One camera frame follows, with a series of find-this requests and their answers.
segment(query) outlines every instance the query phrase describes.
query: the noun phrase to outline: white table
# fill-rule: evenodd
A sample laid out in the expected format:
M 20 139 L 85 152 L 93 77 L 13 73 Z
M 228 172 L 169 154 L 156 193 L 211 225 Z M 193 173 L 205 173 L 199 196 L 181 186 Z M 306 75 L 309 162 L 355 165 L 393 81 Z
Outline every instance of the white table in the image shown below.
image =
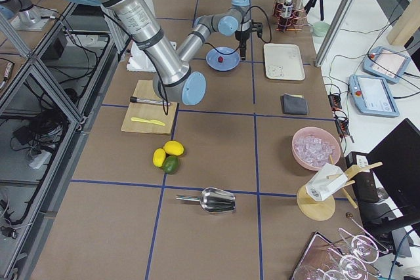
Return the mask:
M 331 23 L 335 12 L 339 6 L 341 0 L 324 0 L 324 21 Z M 317 2 L 314 8 L 311 8 L 308 14 L 308 22 L 313 24 L 320 20 L 320 9 L 319 2 Z M 372 31 L 378 30 L 388 24 L 388 19 L 380 8 L 376 0 L 356 0 L 349 11 L 349 14 L 346 17 L 345 23 L 341 26 L 342 29 L 354 30 L 354 31 Z M 388 47 L 395 51 L 404 50 L 404 47 L 395 47 L 388 44 L 387 34 L 392 29 L 389 27 L 380 38 L 376 41 L 373 48 L 377 46 Z M 366 54 L 369 48 L 372 46 L 373 42 L 376 40 L 379 35 L 379 31 L 363 34 L 363 33 L 352 33 L 348 31 L 341 30 L 338 33 L 337 38 L 334 41 L 334 44 L 329 51 L 329 54 L 322 65 L 322 73 L 324 76 L 328 76 L 330 72 L 331 62 L 333 61 L 334 56 L 344 55 L 347 57 L 357 57 L 363 54 Z M 318 52 L 321 44 L 322 38 L 313 37 L 314 46 Z M 348 82 L 350 75 L 357 74 L 367 74 L 362 70 L 360 62 L 363 57 L 360 57 L 355 60 L 349 60 L 342 57 L 336 57 L 331 68 L 331 76 Z M 419 75 L 415 64 L 411 62 L 406 72 Z M 411 81 L 417 86 L 420 86 L 420 79 L 404 76 L 407 80 Z M 325 83 L 331 83 L 328 78 L 324 78 Z M 347 90 L 347 86 L 338 81 L 332 79 L 332 83 L 337 85 L 341 92 Z M 326 90 L 329 92 L 330 86 L 326 86 Z M 400 80 L 399 83 L 390 85 L 390 90 L 393 96 L 405 96 L 417 92 L 418 90 L 406 83 L 403 80 Z M 332 92 L 337 92 L 335 87 L 332 88 Z M 354 143 L 347 137 L 346 148 L 345 143 L 343 142 L 343 150 L 345 149 L 345 155 L 351 151 L 360 151 L 368 153 L 370 152 L 395 126 L 397 126 L 403 119 L 409 118 L 417 128 L 420 128 L 420 94 L 413 96 L 411 98 L 396 100 L 396 105 L 400 111 L 400 116 L 397 118 L 385 118 L 385 117 L 374 117 L 368 115 L 361 115 L 360 112 L 356 109 L 352 97 L 346 94 L 341 95 L 341 103 L 343 105 L 343 110 L 348 114 L 350 119 L 349 130 L 354 139 Z M 387 201 L 391 209 L 396 208 L 395 204 L 392 201 Z M 396 211 L 395 215 L 400 216 L 401 213 Z M 420 245 L 420 239 L 412 233 L 410 235 L 415 241 L 416 245 Z M 401 262 L 404 267 L 398 268 L 395 267 L 392 278 L 393 279 L 402 279 L 404 275 L 404 270 L 414 266 L 420 266 L 420 249 L 412 247 L 411 253 L 413 258 L 399 258 L 398 261 Z M 391 261 L 394 258 L 394 255 L 386 255 L 379 259 L 376 263 L 377 268 L 379 268 L 384 277 L 387 277 L 389 274 L 389 269 Z

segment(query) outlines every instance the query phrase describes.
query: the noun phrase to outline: small bowl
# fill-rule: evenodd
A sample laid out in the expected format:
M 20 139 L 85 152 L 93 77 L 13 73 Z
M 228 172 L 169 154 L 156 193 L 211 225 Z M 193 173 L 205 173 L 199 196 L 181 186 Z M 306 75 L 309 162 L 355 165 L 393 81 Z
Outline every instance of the small bowl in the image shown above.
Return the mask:
M 303 166 L 304 168 L 308 170 L 322 169 L 322 167 L 315 167 L 314 165 L 306 163 L 299 157 L 299 155 L 295 151 L 294 144 L 297 141 L 297 139 L 304 138 L 306 136 L 314 136 L 316 138 L 320 138 L 323 142 L 324 141 L 329 142 L 330 146 L 334 146 L 334 152 L 331 154 L 333 158 L 332 164 L 335 165 L 339 161 L 340 155 L 341 155 L 341 147 L 337 139 L 335 139 L 332 134 L 330 134 L 328 131 L 325 131 L 324 129 L 321 129 L 318 127 L 305 127 L 305 128 L 299 129 L 293 135 L 293 139 L 291 141 L 291 151 L 292 151 L 293 157 L 295 158 L 296 162 L 298 162 L 298 164 L 300 164 L 301 166 Z
M 315 36 L 325 37 L 329 29 L 329 24 L 324 21 L 318 21 L 312 25 L 312 29 L 314 30 Z

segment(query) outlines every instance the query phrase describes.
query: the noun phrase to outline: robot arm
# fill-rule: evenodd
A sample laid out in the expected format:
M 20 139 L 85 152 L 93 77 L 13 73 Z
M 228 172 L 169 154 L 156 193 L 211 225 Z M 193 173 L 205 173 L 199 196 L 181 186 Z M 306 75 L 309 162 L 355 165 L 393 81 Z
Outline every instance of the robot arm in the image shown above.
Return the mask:
M 0 0 L 0 12 L 8 20 L 18 13 L 20 21 L 27 26 L 41 20 L 38 10 L 33 6 L 31 0 Z
M 232 35 L 249 28 L 249 0 L 232 0 L 233 7 L 226 14 L 203 16 L 192 33 L 176 52 L 144 0 L 69 0 L 85 5 L 103 5 L 113 10 L 133 41 L 152 61 L 157 74 L 154 77 L 156 95 L 169 101 L 196 105 L 205 94 L 205 78 L 192 72 L 188 63 L 211 33 L 220 31 Z

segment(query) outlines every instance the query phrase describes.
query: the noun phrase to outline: lemon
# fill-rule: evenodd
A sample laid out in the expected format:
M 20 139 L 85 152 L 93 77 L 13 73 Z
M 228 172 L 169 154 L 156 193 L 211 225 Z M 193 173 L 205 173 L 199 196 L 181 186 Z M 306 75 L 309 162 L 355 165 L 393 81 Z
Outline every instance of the lemon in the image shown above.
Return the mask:
M 168 141 L 163 149 L 169 155 L 182 155 L 184 153 L 184 146 L 175 140 Z
M 156 149 L 155 152 L 153 153 L 153 165 L 155 167 L 161 167 L 165 159 L 166 159 L 165 150 L 162 148 Z

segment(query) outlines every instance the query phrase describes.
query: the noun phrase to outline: monitor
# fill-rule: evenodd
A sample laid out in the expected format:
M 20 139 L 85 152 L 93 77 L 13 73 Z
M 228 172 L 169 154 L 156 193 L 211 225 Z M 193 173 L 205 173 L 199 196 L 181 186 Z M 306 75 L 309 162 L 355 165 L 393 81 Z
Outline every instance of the monitor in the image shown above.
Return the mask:
M 369 231 L 377 235 L 412 226 L 420 236 L 420 130 L 403 120 L 367 154 L 367 160 L 383 163 L 374 173 L 403 214 Z

